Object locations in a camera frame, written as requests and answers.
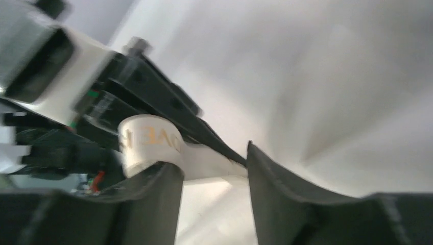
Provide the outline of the white wrapping paper sheet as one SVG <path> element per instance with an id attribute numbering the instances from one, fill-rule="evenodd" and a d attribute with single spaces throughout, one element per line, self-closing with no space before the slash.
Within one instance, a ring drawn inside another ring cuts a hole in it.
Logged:
<path id="1" fill-rule="evenodd" d="M 135 1 L 110 40 L 151 59 L 242 156 L 254 142 L 332 191 L 381 196 L 432 244 L 432 1 Z"/>

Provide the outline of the cream ribbon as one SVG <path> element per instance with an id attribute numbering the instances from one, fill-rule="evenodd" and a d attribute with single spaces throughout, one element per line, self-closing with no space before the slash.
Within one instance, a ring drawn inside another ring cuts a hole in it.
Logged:
<path id="1" fill-rule="evenodd" d="M 135 115 L 118 126 L 124 175 L 130 178 L 157 162 L 179 167 L 185 180 L 247 176 L 243 166 L 208 146 L 186 143 L 170 121 L 153 115 Z"/>

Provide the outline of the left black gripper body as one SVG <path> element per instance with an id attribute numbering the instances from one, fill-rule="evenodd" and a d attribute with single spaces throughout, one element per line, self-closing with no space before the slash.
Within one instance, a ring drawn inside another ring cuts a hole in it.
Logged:
<path id="1" fill-rule="evenodd" d="M 119 124 L 140 114 L 165 118 L 146 101 L 148 95 L 154 94 L 145 92 L 148 88 L 145 69 L 159 70 L 144 55 L 146 45 L 144 40 L 139 40 L 125 54 L 113 51 L 114 56 L 92 84 L 89 94 L 78 102 L 78 116 L 70 125 L 60 124 L 3 99 L 3 103 L 12 108 L 12 112 L 3 114 L 5 125 L 16 128 L 19 146 L 30 148 L 27 155 L 20 156 L 14 166 L 4 167 L 3 172 L 49 180 L 61 180 L 70 174 L 88 174 L 93 191 L 122 180 L 119 165 L 110 162 L 113 151 L 119 150 Z M 180 127 L 175 127 L 182 139 L 198 143 Z"/>

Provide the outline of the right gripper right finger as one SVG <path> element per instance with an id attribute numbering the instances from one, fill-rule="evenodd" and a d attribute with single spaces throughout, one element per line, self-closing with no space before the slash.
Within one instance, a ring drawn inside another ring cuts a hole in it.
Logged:
<path id="1" fill-rule="evenodd" d="M 257 240 L 286 244 L 432 244 L 432 194 L 348 197 L 302 179 L 248 144 Z"/>

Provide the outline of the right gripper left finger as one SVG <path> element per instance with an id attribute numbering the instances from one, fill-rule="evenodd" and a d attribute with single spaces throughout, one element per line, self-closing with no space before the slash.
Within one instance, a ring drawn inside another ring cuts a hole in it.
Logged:
<path id="1" fill-rule="evenodd" d="M 173 244 L 183 180 L 161 162 L 94 196 L 3 189 L 1 244 Z"/>

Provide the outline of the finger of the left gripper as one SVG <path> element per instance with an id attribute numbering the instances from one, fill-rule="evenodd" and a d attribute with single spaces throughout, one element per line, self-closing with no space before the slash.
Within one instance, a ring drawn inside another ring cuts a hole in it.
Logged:
<path id="1" fill-rule="evenodd" d="M 148 95 L 146 101 L 159 115 L 169 119 L 198 143 L 209 146 L 230 160 L 246 166 L 244 157 L 227 146 L 200 118 L 201 108 L 179 85 L 168 80 L 154 68 L 146 68 L 145 75 L 148 77 L 148 88 L 145 92 L 154 94 Z"/>

